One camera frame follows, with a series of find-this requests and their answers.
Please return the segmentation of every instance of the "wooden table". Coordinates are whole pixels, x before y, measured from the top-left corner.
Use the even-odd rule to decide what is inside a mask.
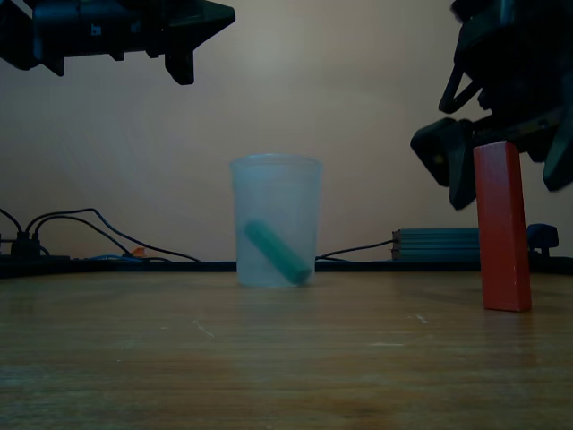
[[[484,311],[477,273],[0,281],[2,429],[570,429],[573,279]]]

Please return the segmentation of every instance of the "red block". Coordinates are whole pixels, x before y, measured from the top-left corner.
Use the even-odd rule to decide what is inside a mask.
[[[483,307],[531,309],[519,151],[509,142],[474,149]]]

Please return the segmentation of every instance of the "electronic device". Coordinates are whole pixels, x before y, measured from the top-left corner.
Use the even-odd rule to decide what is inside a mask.
[[[492,114],[428,125],[412,149],[456,209],[475,199],[473,149],[488,143],[512,142],[544,162],[551,191],[573,182],[573,2],[457,0],[452,11],[463,25],[440,110],[452,114],[481,92]],[[472,82],[456,95],[464,73]]]
[[[0,0],[0,58],[21,70],[44,65],[64,75],[69,56],[125,52],[165,56],[181,85],[194,82],[193,51],[235,21],[232,7],[204,0]]]

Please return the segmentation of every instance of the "white wall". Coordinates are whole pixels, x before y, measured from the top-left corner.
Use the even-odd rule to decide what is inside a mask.
[[[455,212],[409,148],[443,117],[459,29],[450,0],[225,3],[237,22],[198,49],[191,87],[144,54],[69,59],[63,79],[0,63],[0,207],[27,221],[94,206],[155,245],[233,259],[228,162],[287,152],[324,163],[323,252],[476,225],[475,205]],[[474,103],[462,116],[483,113]],[[543,166],[522,160],[527,222],[557,226],[559,253],[573,254],[573,187],[547,192]],[[3,237],[9,227],[0,219]],[[82,225],[43,231],[52,253],[115,252]]]

